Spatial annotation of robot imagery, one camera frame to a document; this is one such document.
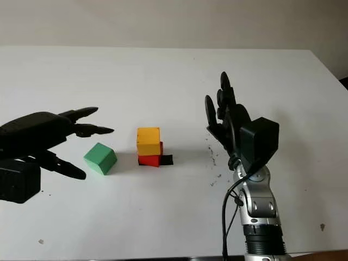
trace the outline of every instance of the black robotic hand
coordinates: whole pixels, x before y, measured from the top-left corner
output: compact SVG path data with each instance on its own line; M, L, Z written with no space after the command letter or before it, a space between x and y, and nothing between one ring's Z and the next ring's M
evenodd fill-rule
M76 123L97 110L96 107L89 107L61 114L39 112L1 126L0 199L22 203L28 197L24 195L28 191L37 192L37 188L40 189L39 167L68 177L86 179L83 170L59 159L48 149L66 141L66 137L73 133L79 137L90 137L113 132L110 128Z
M235 102L233 88L225 72L221 74L220 83L217 118L222 122L217 122L214 103L207 95L207 130L227 151L231 170L241 161L246 173L255 173L278 149L279 124L263 117L251 121L246 108Z

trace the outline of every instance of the table surface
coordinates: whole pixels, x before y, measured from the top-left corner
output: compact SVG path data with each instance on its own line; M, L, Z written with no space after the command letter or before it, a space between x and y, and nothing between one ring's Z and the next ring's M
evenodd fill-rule
M43 170L25 204L0 202L0 259L220 255L232 173L206 131L204 97L222 71L252 119L280 124L268 167L288 252L347 248L348 92L310 51L1 47L1 123L98 106L80 122L115 132L52 149L85 181ZM136 129L148 126L160 127L173 166L138 166ZM83 161L97 142L119 158L108 176ZM239 217L228 242L244 253Z

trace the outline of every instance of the stacked blocks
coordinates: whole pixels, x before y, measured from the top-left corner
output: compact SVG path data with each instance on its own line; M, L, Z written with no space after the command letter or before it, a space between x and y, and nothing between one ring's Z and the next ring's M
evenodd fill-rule
M100 174L106 175L111 167L117 162L117 157L112 148L97 143L85 156L89 167Z
M139 165L159 167L162 154L163 154L163 143L160 142L160 155L138 156L138 163Z
M139 165L159 167L163 143L160 141L158 127L138 128L136 147Z

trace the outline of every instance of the black cable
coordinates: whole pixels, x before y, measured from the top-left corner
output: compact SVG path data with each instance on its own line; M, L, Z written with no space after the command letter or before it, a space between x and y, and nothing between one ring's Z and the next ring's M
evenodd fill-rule
M230 223L229 223L229 226L228 226L228 229L227 229L227 232L226 232L226 237L228 237L228 232L229 232L229 229L231 228L231 226L232 226L232 223L233 223L233 220L234 220L234 218L235 218L235 215L237 214L237 211L238 211L238 205L236 204L235 205L235 210L234 210L234 213L233 213L233 216L232 216L232 219L231 219L231 221L230 221Z
M234 191L235 187L237 187L240 183L246 181L248 178L250 178L252 174L249 173L248 175L244 176L240 180L236 181L226 192L225 198L223 199L222 203L222 258L223 261L228 260L228 251L227 251L227 236L226 236L226 204L227 200L230 196L230 194Z

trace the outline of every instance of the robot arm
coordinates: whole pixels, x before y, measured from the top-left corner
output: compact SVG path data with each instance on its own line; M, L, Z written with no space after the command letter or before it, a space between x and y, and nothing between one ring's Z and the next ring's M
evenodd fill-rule
M217 92L217 118L213 101L206 96L207 130L229 155L228 167L234 171L234 185L226 193L222 209L223 257L226 260L226 202L234 189L246 238L245 260L289 260L282 240L277 204L270 189L270 172L265 164L278 149L279 124L263 117L251 121L245 107L237 104L225 72Z
M58 158L48 149L78 137L107 134L114 130L78 119L97 111L96 107L69 110L61 114L39 112L10 121L0 127L0 200L23 203L40 191L40 167L62 175L86 179L86 173Z

